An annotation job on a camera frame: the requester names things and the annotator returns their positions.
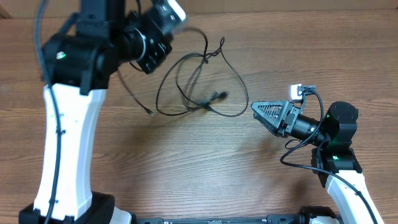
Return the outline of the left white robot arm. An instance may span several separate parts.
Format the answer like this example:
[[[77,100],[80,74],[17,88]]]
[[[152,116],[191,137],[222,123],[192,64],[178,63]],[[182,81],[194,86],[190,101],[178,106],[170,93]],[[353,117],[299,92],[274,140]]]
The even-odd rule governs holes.
[[[187,15],[176,1],[125,11],[124,1],[82,1],[59,30],[41,41],[46,1],[35,17],[34,44],[45,82],[46,137],[39,191],[20,223],[133,223],[110,194],[91,189],[95,129],[110,76],[126,62],[152,73],[171,51]]]

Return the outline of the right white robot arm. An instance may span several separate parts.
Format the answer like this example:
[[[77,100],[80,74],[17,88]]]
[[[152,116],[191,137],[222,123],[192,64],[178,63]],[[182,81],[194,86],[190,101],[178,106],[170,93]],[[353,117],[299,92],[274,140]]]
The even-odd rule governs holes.
[[[340,212],[343,223],[382,223],[367,190],[363,170],[351,148],[358,110],[344,101],[331,104],[322,120],[304,116],[289,101],[256,101],[254,118],[273,135],[312,144],[309,167],[318,175]]]

